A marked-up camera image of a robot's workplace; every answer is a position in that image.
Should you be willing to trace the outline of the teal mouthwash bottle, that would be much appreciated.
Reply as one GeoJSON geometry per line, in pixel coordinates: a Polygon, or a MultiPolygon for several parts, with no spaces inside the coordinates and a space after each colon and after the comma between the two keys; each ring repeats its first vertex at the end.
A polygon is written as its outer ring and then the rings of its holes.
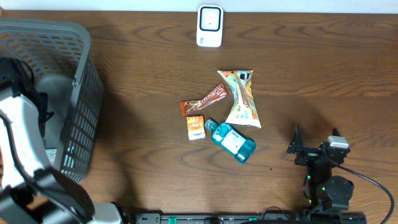
{"type": "Polygon", "coordinates": [[[255,142],[241,134],[230,124],[218,124],[213,119],[208,119],[205,122],[205,128],[211,132],[211,140],[230,153],[241,164],[246,163],[256,150],[255,142]]]}

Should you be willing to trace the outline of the yellow snack bag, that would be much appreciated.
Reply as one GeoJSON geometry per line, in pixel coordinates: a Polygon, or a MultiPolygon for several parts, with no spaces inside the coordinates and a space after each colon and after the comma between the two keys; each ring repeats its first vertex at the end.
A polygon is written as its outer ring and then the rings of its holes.
{"type": "Polygon", "coordinates": [[[250,126],[261,129],[261,122],[251,91],[252,70],[232,70],[218,73],[230,87],[234,103],[226,123],[235,126],[250,126]]]}

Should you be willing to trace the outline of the light blue wipes pack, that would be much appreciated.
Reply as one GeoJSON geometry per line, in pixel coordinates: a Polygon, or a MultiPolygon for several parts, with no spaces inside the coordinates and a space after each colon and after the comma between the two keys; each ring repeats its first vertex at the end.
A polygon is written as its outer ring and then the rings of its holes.
{"type": "Polygon", "coordinates": [[[51,163],[52,166],[54,166],[56,157],[57,157],[57,151],[58,149],[46,149],[46,155],[51,163]]]}

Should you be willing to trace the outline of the small orange box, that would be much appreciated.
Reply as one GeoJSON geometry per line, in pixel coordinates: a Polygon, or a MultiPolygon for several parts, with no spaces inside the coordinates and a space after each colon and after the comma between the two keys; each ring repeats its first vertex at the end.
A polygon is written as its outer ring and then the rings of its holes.
{"type": "Polygon", "coordinates": [[[204,139],[206,137],[203,116],[187,117],[188,139],[190,141],[204,139]]]}

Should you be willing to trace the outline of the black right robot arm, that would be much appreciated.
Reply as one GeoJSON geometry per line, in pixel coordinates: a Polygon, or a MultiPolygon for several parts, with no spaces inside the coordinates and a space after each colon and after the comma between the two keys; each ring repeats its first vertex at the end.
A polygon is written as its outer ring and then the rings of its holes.
{"type": "Polygon", "coordinates": [[[307,167],[303,191],[311,201],[313,213],[342,213],[349,209],[354,185],[350,180],[332,174],[332,168],[344,163],[349,152],[347,140],[336,128],[327,141],[315,148],[304,145],[300,126],[296,125],[287,153],[296,155],[296,165],[307,167]]]}

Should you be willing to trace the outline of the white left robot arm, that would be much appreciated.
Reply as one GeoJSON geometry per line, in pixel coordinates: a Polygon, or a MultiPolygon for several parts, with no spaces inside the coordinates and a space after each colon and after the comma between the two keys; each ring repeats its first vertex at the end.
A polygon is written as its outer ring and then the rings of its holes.
{"type": "Polygon", "coordinates": [[[43,138],[48,96],[25,62],[1,58],[1,218],[8,223],[124,223],[113,203],[94,203],[86,190],[55,169],[43,138]]]}

